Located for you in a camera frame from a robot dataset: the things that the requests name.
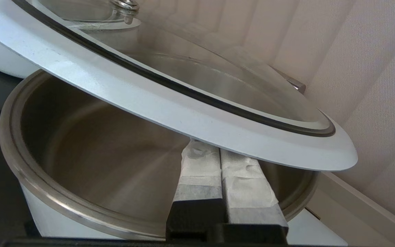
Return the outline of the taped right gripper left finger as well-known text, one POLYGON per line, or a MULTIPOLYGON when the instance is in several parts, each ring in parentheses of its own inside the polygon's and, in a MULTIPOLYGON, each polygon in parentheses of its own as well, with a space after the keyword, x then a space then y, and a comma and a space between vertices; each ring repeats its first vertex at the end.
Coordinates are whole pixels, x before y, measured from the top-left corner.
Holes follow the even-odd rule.
POLYGON ((206 241, 226 219, 218 147, 191 139, 182 151, 177 189, 166 221, 166 240, 206 241))

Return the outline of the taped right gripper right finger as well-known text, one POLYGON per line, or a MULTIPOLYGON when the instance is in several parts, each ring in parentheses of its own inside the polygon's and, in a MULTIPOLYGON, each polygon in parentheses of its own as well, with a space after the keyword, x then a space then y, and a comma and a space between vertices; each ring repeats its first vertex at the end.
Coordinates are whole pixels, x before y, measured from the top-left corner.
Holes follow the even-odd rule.
POLYGON ((222 182, 228 222, 226 243, 286 245, 288 223, 259 162, 221 150, 222 182))

